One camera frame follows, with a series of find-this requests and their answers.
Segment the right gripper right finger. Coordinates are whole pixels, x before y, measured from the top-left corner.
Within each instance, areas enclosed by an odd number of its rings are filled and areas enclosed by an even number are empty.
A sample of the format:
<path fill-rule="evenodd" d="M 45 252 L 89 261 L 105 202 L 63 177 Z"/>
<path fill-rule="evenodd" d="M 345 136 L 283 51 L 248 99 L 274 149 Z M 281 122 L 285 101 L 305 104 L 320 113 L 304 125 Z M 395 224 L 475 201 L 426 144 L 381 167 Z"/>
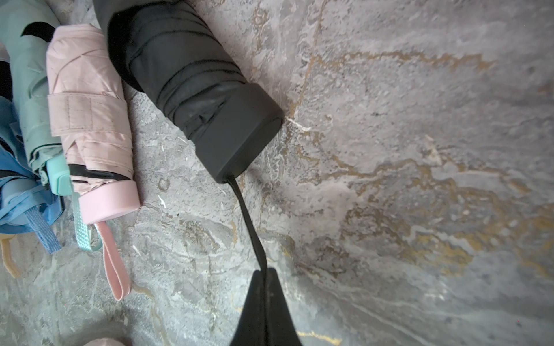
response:
<path fill-rule="evenodd" d="M 302 345 L 274 268 L 265 271 L 264 345 Z"/>

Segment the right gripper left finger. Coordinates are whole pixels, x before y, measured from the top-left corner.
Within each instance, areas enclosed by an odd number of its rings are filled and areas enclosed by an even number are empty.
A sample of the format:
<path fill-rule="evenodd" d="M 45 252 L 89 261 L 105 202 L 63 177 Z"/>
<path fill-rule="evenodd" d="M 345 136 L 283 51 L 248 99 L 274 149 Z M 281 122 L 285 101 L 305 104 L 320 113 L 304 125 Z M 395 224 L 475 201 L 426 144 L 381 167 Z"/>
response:
<path fill-rule="evenodd" d="M 243 310 L 231 345 L 265 345 L 265 298 L 263 273 L 252 275 Z"/>

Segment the large pink umbrella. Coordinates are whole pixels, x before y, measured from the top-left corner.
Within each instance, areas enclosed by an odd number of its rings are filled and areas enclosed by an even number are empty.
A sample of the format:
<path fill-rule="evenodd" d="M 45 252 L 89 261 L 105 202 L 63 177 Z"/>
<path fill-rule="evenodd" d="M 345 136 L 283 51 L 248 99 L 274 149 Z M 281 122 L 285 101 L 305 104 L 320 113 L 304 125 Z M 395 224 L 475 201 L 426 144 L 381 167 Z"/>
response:
<path fill-rule="evenodd" d="M 125 346 L 125 345 L 119 340 L 109 338 L 109 337 L 103 337 L 103 338 L 91 340 L 88 343 L 86 343 L 85 346 Z"/>

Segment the blue umbrella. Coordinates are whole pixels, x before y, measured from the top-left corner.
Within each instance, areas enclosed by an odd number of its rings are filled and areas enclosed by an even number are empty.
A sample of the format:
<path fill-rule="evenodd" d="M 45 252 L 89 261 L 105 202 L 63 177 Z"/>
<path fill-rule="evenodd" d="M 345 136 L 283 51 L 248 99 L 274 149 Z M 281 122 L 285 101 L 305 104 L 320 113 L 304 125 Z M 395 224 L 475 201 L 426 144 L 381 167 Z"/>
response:
<path fill-rule="evenodd" d="M 61 249 L 51 226 L 63 212 L 61 199 L 31 171 L 18 136 L 10 63 L 1 62 L 1 233 L 34 233 L 49 253 Z"/>

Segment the beige umbrella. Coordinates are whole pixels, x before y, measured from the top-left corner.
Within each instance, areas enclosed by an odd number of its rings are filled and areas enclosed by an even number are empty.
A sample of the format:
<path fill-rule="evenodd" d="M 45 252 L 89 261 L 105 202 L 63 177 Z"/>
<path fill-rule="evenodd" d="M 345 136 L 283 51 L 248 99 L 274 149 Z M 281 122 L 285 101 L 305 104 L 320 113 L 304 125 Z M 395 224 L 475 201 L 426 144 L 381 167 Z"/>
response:
<path fill-rule="evenodd" d="M 7 272 L 13 278 L 19 278 L 21 276 L 21 272 L 18 270 L 17 265 L 12 259 L 10 247 L 10 241 L 15 237 L 15 234 L 1 234 L 1 257 Z"/>

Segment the small pink umbrella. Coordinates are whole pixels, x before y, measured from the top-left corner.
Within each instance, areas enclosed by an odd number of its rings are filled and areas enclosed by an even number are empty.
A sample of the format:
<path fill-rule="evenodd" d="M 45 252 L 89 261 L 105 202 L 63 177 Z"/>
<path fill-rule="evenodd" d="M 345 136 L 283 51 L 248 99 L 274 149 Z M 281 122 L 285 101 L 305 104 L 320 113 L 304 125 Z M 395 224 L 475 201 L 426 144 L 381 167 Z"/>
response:
<path fill-rule="evenodd" d="M 77 217 L 98 232 L 115 300 L 131 280 L 108 221 L 140 208 L 123 83 L 102 31 L 91 24 L 58 27 L 46 53 L 50 130 L 61 139 L 77 199 Z"/>

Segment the black umbrella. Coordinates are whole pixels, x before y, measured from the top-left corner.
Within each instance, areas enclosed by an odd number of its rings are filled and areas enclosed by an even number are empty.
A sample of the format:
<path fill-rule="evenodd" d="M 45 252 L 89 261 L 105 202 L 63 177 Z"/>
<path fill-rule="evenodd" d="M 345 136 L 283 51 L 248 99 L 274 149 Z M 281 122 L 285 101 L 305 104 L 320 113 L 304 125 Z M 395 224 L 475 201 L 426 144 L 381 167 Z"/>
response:
<path fill-rule="evenodd" d="M 96 1 L 122 80 L 193 142 L 218 183 L 237 178 L 273 140 L 284 111 L 250 83 L 189 1 Z"/>

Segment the mint green umbrella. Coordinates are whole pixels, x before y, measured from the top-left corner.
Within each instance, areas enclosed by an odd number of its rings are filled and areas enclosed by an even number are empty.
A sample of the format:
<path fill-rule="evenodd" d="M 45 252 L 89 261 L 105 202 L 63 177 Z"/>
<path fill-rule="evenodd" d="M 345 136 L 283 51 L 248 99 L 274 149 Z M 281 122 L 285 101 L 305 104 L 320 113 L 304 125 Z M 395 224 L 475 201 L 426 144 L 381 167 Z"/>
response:
<path fill-rule="evenodd" d="M 73 187 L 61 140 L 50 131 L 46 71 L 46 51 L 59 25 L 45 1 L 1 2 L 1 43 L 10 58 L 18 136 L 28 167 L 62 199 Z"/>

